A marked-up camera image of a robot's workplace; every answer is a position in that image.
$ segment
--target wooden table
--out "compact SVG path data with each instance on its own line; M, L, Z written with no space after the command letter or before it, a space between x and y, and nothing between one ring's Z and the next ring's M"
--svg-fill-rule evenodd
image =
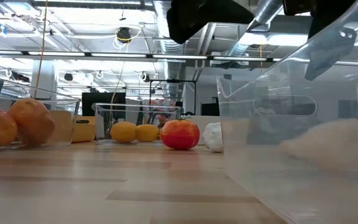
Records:
M204 147L0 151L0 224L285 223Z

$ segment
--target lemon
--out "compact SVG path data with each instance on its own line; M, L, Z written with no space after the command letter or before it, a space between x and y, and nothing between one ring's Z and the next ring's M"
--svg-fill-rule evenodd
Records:
M152 124L142 124L136 127L136 139L140 142L152 142L158 139L160 130Z
M132 142L136 140L136 125L130 122L118 122L111 127L111 138L117 142Z

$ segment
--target clear plastic bin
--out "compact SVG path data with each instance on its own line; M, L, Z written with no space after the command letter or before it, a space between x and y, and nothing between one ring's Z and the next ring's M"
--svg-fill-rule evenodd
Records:
M0 110L9 111L10 107L19 99L33 98L43 103L49 110L55 123L55 130L52 137L43 146L67 145L71 143L75 119L80 106L80 99L42 90L23 83L3 80L0 93ZM24 146L18 139L10 147Z
M152 124L159 130L167 121L180 118L183 113L181 107L174 106L148 106L148 105L125 105L96 103L96 140L101 144L141 144L141 145L163 145L158 138L152 142L139 142L134 140L128 143L116 142L111 136L111 127L118 122L129 122L139 126L141 124Z
M228 175L288 223L358 223L358 2L253 82L218 78Z

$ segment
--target light fixture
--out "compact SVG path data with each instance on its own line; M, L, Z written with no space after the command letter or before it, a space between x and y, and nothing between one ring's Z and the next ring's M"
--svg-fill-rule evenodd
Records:
M130 86L130 87L126 87L126 89L128 90L149 90L150 87L142 87L142 86L139 86L139 87L136 87L136 86Z
M149 74L147 74L145 72L142 72L142 74L139 75L139 79L146 83L148 83L150 81Z
M41 55L42 52L29 52L29 55ZM81 52L44 52L45 56L85 56Z
M96 4L133 4L139 5L140 2L134 1L94 1L94 0L48 0L48 2L72 2L72 3L96 3Z
M12 51L12 50L0 50L0 54L6 54L6 55L21 55L22 52L20 51Z
M200 55L153 55L153 58L206 60L207 56L200 56Z
M94 57L116 57L116 58L146 58L146 54L109 54L109 53L92 53Z
M250 32L246 32L240 38L239 43L244 45L265 45L267 43L267 39L263 34L253 34Z
M66 73L66 74L65 74L65 80L66 80L66 81L73 81L73 74L71 74L71 73Z
M214 60L227 60L227 61L243 61L243 62L266 62L267 58L253 58L253 57L223 57L214 56Z
M301 34L274 34L271 35L267 44L277 45L277 46L292 46L299 47L305 44L308 41L307 35Z

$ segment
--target black monitor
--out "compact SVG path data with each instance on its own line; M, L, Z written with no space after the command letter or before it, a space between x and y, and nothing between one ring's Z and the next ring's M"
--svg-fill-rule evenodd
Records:
M176 101L176 102L175 102L175 106L183 107L183 102Z
M82 93L82 115L83 116L94 116L94 109L92 109L92 104L94 103L111 103L111 98L114 93ZM116 93L114 97L113 103L121 103L125 104L125 93Z
M219 103L203 103L201 104L202 116L219 116Z

